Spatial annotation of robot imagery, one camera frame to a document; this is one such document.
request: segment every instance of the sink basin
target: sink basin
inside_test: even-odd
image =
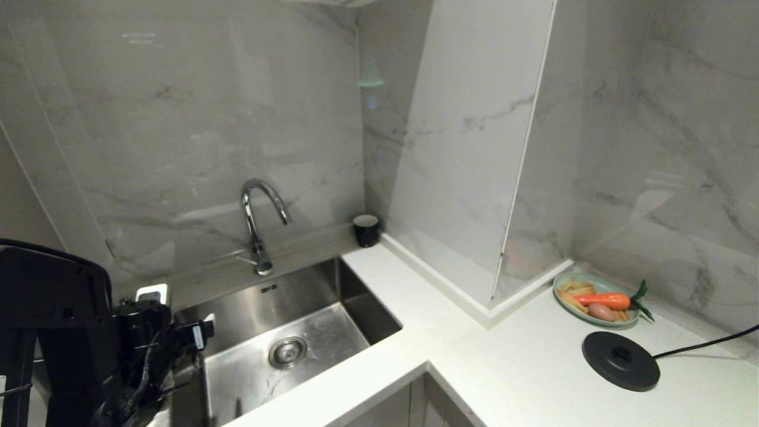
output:
[[[175,314],[214,314],[216,335],[198,374],[185,361],[172,396],[172,425],[216,427],[401,330],[340,259],[325,261]]]

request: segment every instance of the green plate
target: green plate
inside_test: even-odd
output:
[[[556,297],[556,301],[558,301],[559,304],[563,305],[564,308],[566,308],[568,312],[572,313],[573,315],[579,317],[582,320],[589,321],[590,323],[600,324],[602,326],[622,327],[622,326],[628,326],[628,325],[634,324],[636,321],[638,321],[638,316],[641,314],[641,311],[635,308],[633,305],[631,305],[630,308],[628,308],[628,311],[630,312],[630,320],[604,321],[604,320],[596,319],[595,317],[586,315],[585,313],[577,310],[576,308],[564,302],[563,299],[559,298],[559,294],[556,293],[556,291],[559,290],[562,284],[571,281],[573,277],[578,282],[592,283],[597,293],[622,292],[622,293],[627,293],[629,295],[627,289],[617,286],[614,283],[611,283],[608,280],[604,279],[603,277],[598,277],[598,276],[595,276],[593,274],[588,274],[588,273],[561,273],[560,275],[556,276],[555,279],[553,279],[553,296]]]

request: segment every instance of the sink drain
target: sink drain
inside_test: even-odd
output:
[[[308,345],[303,338],[287,337],[279,340],[269,351],[269,363],[277,369],[291,368],[306,356]]]

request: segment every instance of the faucet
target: faucet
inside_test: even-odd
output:
[[[285,206],[285,202],[282,201],[282,198],[279,197],[277,191],[268,183],[261,181],[260,179],[248,179],[242,185],[242,210],[245,213],[247,229],[250,231],[250,252],[253,255],[253,259],[248,260],[241,257],[238,257],[238,259],[256,266],[256,274],[266,276],[272,272],[274,266],[272,265],[271,260],[269,260],[269,256],[266,254],[266,249],[263,247],[263,240],[258,236],[256,220],[253,218],[253,211],[250,208],[250,191],[254,188],[259,188],[269,196],[269,199],[274,203],[274,207],[276,208],[279,217],[282,218],[283,224],[288,225],[292,222],[292,218],[290,218],[290,213]]]

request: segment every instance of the black mug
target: black mug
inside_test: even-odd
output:
[[[359,215],[353,219],[356,243],[362,248],[371,248],[380,240],[380,220],[374,215]]]

